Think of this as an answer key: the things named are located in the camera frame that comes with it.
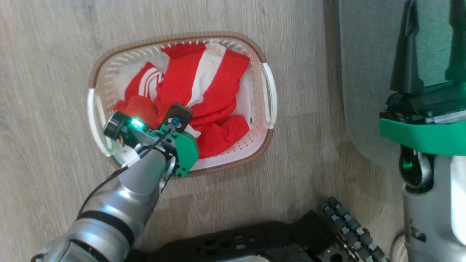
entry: white tag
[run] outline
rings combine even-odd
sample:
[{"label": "white tag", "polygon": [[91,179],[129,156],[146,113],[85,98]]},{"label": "white tag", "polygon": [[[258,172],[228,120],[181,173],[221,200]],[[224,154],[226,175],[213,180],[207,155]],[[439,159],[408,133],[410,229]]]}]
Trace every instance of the white tag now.
[{"label": "white tag", "polygon": [[125,164],[128,167],[131,167],[132,165],[134,165],[134,163],[138,162],[141,159],[136,150],[132,149],[127,145],[124,145],[116,153],[119,157],[121,157],[124,160]]}]

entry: wooden floor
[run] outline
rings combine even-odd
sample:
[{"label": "wooden floor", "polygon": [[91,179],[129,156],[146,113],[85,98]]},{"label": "wooden floor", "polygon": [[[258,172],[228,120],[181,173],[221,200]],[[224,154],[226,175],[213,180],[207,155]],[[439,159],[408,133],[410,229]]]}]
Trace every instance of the wooden floor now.
[{"label": "wooden floor", "polygon": [[65,232],[112,172],[86,114],[89,75],[110,48],[225,30],[263,49],[277,84],[275,135],[258,160],[170,181],[137,246],[261,221],[290,222],[336,196],[388,251],[403,227],[401,178],[350,141],[332,1],[0,1],[0,261],[28,261]]}]

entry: green plastic part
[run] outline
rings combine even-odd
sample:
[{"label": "green plastic part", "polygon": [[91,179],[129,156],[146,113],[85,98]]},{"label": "green plastic part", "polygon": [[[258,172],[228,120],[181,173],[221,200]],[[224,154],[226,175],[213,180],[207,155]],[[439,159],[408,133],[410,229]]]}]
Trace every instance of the green plastic part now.
[{"label": "green plastic part", "polygon": [[385,118],[380,135],[422,153],[466,156],[466,121],[453,124],[406,124]]},{"label": "green plastic part", "polygon": [[[164,132],[166,128],[166,125],[163,124],[160,131]],[[176,131],[167,137],[175,141],[176,144],[179,166],[175,168],[174,175],[184,178],[199,158],[199,148],[196,139],[188,132],[179,133]]]}]

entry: green light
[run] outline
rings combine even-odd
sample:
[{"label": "green light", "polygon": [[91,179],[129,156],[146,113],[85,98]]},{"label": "green light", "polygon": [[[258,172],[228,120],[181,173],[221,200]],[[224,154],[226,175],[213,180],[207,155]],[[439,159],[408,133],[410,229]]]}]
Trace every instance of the green light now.
[{"label": "green light", "polygon": [[141,120],[139,120],[137,118],[133,118],[131,120],[131,125],[134,126],[135,128],[138,128],[138,129],[143,129],[144,128],[144,123],[141,122]]}]

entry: red fabric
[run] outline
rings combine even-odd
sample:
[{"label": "red fabric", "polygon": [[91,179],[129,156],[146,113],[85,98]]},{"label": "red fabric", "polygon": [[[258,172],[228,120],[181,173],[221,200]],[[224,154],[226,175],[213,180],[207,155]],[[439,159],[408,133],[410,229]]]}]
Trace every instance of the red fabric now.
[{"label": "red fabric", "polygon": [[[206,45],[177,45],[163,49],[170,62],[163,81],[157,85],[153,103],[149,98],[137,96],[142,76],[153,68],[147,63],[129,84],[125,101],[118,102],[114,110],[138,117],[151,128],[156,128],[173,103],[186,106],[191,100],[193,82],[205,49]],[[193,118],[190,125],[201,132],[196,139],[200,159],[222,153],[249,131],[243,116],[229,116],[236,108],[240,79],[248,65],[248,57],[227,49],[202,102],[191,107]]]}]

